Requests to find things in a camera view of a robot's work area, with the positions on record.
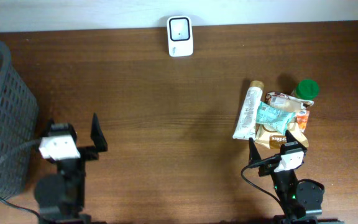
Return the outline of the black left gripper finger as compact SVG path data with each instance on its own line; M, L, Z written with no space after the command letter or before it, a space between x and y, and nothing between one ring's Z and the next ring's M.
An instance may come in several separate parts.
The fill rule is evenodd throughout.
M108 144L101 130L99 119L96 113L93 114L90 137L91 140L94 142L94 146L98 152L108 151Z
M55 124L55 122L54 122L53 119L49 119L49 120L47 121L46 127L45 127L45 129L43 130L43 132L42 132L42 137L47 137L47 136L48 136L48 134L49 134L49 132L50 132L50 129L51 129L51 127L52 127L53 124Z

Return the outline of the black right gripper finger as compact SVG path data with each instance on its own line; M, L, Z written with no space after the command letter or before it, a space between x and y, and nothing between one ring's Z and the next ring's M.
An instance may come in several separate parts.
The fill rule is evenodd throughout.
M261 161L260 154L255 145L254 139L249 138L249 165L253 165Z
M285 137L286 137L287 143L298 141L289 130L285 131Z

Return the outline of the beige snack bag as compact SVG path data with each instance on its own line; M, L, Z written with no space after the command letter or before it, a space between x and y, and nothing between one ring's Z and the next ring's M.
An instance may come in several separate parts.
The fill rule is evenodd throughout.
M296 98L271 91L265 96L257 110L257 133L255 142L269 149L279 149L286 143L285 132L289 131L305 147L309 142L304 135L312 100Z

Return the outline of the orange tissue pack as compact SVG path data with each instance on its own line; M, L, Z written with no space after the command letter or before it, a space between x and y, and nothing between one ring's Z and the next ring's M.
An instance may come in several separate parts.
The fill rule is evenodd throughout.
M300 131L303 133L306 129L310 112L308 110L299 110L296 114L296 122Z

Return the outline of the white cream tube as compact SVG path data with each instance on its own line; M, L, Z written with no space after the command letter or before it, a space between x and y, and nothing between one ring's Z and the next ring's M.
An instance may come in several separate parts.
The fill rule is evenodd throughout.
M264 84L254 80L250 83L244 103L241 108L233 139L248 140L255 138L257 110L263 94Z

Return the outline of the teal tissue pack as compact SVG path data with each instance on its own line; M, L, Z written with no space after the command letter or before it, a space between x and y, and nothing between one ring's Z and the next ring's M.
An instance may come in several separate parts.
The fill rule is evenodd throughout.
M281 134L285 134L288 124L295 117L295 112L287 112L276 109L270 105L260 102L257 109L256 123L269 126Z

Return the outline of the green lid jar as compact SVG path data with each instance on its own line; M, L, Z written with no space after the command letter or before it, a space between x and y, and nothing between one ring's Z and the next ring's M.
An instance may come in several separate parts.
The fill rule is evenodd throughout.
M313 100L319 95L319 92L319 85L314 80L302 80L291 95L302 100Z

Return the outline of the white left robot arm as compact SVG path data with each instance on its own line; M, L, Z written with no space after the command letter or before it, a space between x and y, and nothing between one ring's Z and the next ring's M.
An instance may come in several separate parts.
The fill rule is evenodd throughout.
M92 223L85 207L85 177L89 161L97 161L108 144L96 114L91 123L90 146L77 146L72 124L50 122L40 140L39 151L57 172L42 177L36 184L34 197L39 205L40 223Z

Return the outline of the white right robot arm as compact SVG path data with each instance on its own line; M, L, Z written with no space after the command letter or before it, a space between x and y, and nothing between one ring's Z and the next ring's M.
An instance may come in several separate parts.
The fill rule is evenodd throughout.
M278 202L283 215L273 217L273 223L318 223L317 216L322 214L324 185L311 180L296 177L295 170L304 163L307 148L289 131L285 132L286 143L280 146L280 152L262 159L249 138L249 163L241 170L241 177L251 186L271 196ZM270 176L275 194L262 189L248 180L244 171L258 168L260 177Z

